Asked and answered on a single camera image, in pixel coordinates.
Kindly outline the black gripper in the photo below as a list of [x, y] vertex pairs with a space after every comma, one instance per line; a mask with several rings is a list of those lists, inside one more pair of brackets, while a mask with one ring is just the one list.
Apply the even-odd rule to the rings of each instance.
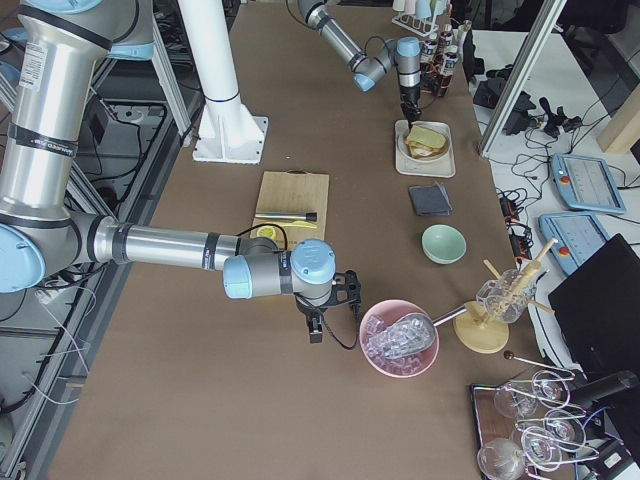
[[400, 103], [401, 110], [407, 121], [408, 126], [412, 126], [413, 120], [419, 120], [421, 117], [420, 102], [420, 86], [400, 86]]
[[321, 343], [323, 340], [322, 321], [324, 312], [333, 307], [348, 305], [354, 316], [356, 326], [361, 323], [361, 284], [355, 271], [337, 272], [331, 283], [326, 300], [312, 300], [301, 293], [294, 294], [296, 306], [306, 317], [309, 329], [309, 341]]

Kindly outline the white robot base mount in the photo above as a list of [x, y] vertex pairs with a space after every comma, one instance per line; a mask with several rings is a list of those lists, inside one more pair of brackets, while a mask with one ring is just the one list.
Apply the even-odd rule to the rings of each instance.
[[241, 100], [222, 3], [185, 0], [179, 9], [205, 99], [193, 159], [258, 164], [268, 119]]

